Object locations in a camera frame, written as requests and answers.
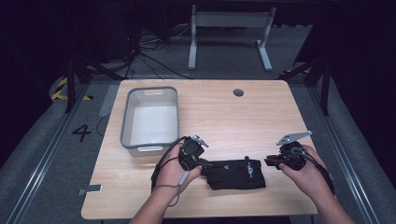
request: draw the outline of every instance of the yellow and black hazard tape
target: yellow and black hazard tape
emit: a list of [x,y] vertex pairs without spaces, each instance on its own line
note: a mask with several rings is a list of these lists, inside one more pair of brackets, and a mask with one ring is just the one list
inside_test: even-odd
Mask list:
[[[67,83],[67,77],[62,78],[61,82],[59,82],[58,87],[55,90],[55,93],[52,94],[52,100],[68,100],[67,95],[61,95],[61,91],[64,88],[64,85]],[[93,100],[93,96],[86,95],[82,98],[82,100]]]

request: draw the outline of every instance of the table top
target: table top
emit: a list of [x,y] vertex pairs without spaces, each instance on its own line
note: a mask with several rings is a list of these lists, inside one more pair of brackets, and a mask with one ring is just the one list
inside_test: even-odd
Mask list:
[[[264,189],[212,190],[204,176],[193,180],[165,217],[243,217],[316,214],[312,201],[275,167],[267,155],[286,133],[306,132],[290,88],[282,80],[125,80],[113,105],[81,214],[87,219],[131,218],[150,194],[150,177],[161,156],[132,157],[120,143],[127,94],[137,87],[177,89],[180,136],[200,135],[208,144],[208,161],[262,162]],[[244,95],[237,97],[233,90]],[[313,146],[310,137],[301,139]]]

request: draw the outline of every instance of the black pouch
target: black pouch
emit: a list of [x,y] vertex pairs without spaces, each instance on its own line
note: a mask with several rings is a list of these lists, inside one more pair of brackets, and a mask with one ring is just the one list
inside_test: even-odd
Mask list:
[[207,178],[212,189],[261,189],[265,188],[262,163],[245,157],[238,161],[210,161],[201,175]]

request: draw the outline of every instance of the white desk frame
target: white desk frame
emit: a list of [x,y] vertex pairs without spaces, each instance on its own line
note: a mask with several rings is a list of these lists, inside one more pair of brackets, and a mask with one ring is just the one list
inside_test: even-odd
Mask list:
[[264,34],[262,40],[257,40],[262,63],[265,71],[272,70],[265,43],[271,30],[271,25],[275,16],[276,8],[272,7],[269,12],[212,12],[197,11],[196,5],[192,6],[191,13],[191,47],[189,58],[189,69],[195,69],[197,54],[197,26],[206,27],[256,27],[263,28]]

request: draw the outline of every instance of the person's right hand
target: person's right hand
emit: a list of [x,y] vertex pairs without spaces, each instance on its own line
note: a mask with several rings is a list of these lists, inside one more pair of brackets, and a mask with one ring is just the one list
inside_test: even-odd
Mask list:
[[[312,147],[303,146],[303,148],[306,153],[310,154],[320,165],[323,166],[323,168],[326,169],[323,160]],[[300,171],[292,170],[289,166],[283,163],[279,165],[279,168],[313,201],[317,200],[319,197],[332,196],[332,192],[330,191],[326,180],[311,161],[306,161],[305,166]]]

